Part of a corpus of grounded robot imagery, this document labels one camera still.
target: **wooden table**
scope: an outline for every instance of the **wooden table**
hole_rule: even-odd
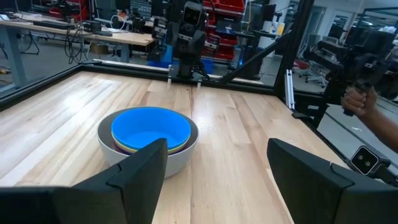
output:
[[[73,185],[106,169],[99,121],[146,105],[183,113],[200,130],[186,168],[164,182],[156,224],[292,223],[267,160],[269,138],[345,166],[274,96],[80,72],[0,112],[0,185]]]
[[[55,20],[51,17],[35,17],[31,14],[16,14],[19,17],[22,17],[28,21],[54,21],[60,22]],[[26,30],[34,30],[34,31],[41,31],[41,32],[49,32],[53,34],[62,34],[66,35],[66,30],[54,29],[49,27],[42,27],[42,26],[35,26],[31,22],[15,22],[15,21],[4,21],[0,19],[0,42],[3,42],[6,46],[6,52],[9,57],[9,64],[12,72],[12,76],[14,79],[15,86],[22,87],[27,84],[26,76],[24,67],[22,64],[18,41],[16,39],[17,33],[19,30],[26,29]],[[121,61],[122,62],[129,62],[130,50],[129,45],[141,45],[147,46],[151,42],[154,41],[151,34],[137,34],[132,32],[125,32],[125,33],[117,33],[113,34],[112,37],[105,37],[102,35],[95,35],[85,33],[84,39],[95,39],[101,40],[105,42],[110,42],[114,44],[121,44]]]

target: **white bowl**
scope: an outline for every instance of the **white bowl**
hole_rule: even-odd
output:
[[[122,161],[127,158],[128,155],[117,152],[113,149],[113,138],[111,134],[111,125],[115,117],[119,114],[125,112],[126,110],[133,110],[134,108],[129,108],[121,111],[117,111],[105,117],[98,125],[97,137],[99,144],[101,146],[101,150],[104,154],[104,157],[110,166],[115,165],[116,163]],[[196,124],[188,117],[183,116],[190,123],[191,126],[191,136],[187,142],[187,146],[184,150],[167,156],[167,164],[166,164],[166,174],[165,178],[171,177],[174,174],[180,172],[188,160],[191,158],[193,150],[197,144],[199,138],[199,131]]]

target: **desk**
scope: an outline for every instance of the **desk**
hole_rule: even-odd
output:
[[[55,19],[51,19],[49,17],[35,17],[30,14],[24,14],[23,19],[28,21],[56,21]],[[9,57],[9,63],[11,72],[14,77],[14,84],[16,87],[22,87],[26,85],[27,80],[25,77],[25,71],[22,66],[22,60],[18,48],[18,41],[16,39],[16,34],[20,29],[34,30],[34,31],[42,31],[42,32],[50,32],[54,34],[62,34],[65,35],[67,32],[65,30],[53,29],[49,27],[41,27],[34,26],[31,22],[12,22],[12,21],[4,21],[0,20],[0,42],[4,42],[6,45],[6,52]],[[96,39],[102,40],[106,42],[116,43],[122,45],[121,51],[121,61],[128,62],[129,61],[129,44],[133,45],[141,45],[147,46],[151,42],[154,41],[150,34],[137,34],[137,33],[118,33],[113,34],[112,37],[105,37],[101,35],[85,35],[84,39]]]
[[[346,167],[277,97],[80,72],[0,112],[0,185],[73,185],[106,169],[99,121],[144,105],[183,113],[200,132],[190,162],[164,182],[155,224],[292,223],[269,138]]]

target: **blue bowl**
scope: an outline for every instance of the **blue bowl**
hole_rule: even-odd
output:
[[[189,122],[178,113],[163,108],[139,108],[120,114],[112,122],[112,134],[123,146],[140,150],[159,138],[175,149],[191,135]]]

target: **person's arm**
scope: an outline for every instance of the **person's arm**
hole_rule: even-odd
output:
[[[360,94],[354,88],[348,90],[341,101],[387,147],[398,153],[398,125],[375,108],[377,95],[372,88],[368,94]]]

